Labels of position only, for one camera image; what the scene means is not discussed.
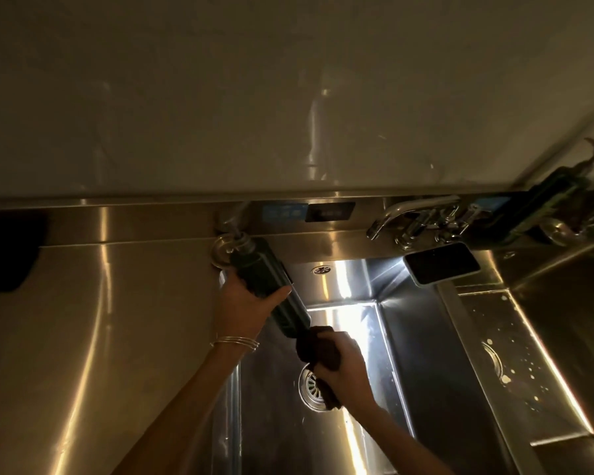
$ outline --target smartphone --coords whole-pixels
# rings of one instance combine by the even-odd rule
[[[407,270],[419,287],[453,280],[480,271],[479,263],[464,243],[451,243],[403,257]]]

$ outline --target stainless steel sink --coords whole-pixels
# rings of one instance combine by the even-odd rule
[[[378,403],[401,426],[456,473],[513,472],[436,288],[415,286],[401,258],[286,268],[313,325],[333,326],[357,340]],[[395,473],[344,408],[319,411],[293,340],[269,320],[259,341],[216,407],[214,474]]]
[[[458,291],[519,431],[550,473],[594,474],[594,243],[476,256]]]

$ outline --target faucet spout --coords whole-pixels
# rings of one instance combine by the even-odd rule
[[[374,223],[372,223],[372,226],[367,229],[365,235],[370,240],[376,240],[381,230],[383,230],[392,220],[394,220],[394,218],[397,218],[404,213],[447,205],[456,205],[459,203],[459,201],[460,197],[458,195],[448,195],[396,203],[391,207],[388,207],[388,209],[386,209],[383,214],[380,215],[380,217],[377,218]]]

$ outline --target person's right hand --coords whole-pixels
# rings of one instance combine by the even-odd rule
[[[320,332],[317,336],[334,342],[341,354],[341,366],[333,372],[317,364],[313,369],[315,376],[330,385],[339,401],[355,418],[377,408],[358,343],[347,332]]]

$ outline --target bracelet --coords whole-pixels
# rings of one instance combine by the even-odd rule
[[[209,345],[214,346],[216,343],[237,343],[238,345],[244,345],[250,348],[251,351],[257,350],[260,346],[259,342],[247,337],[220,337],[216,341],[209,343]]]

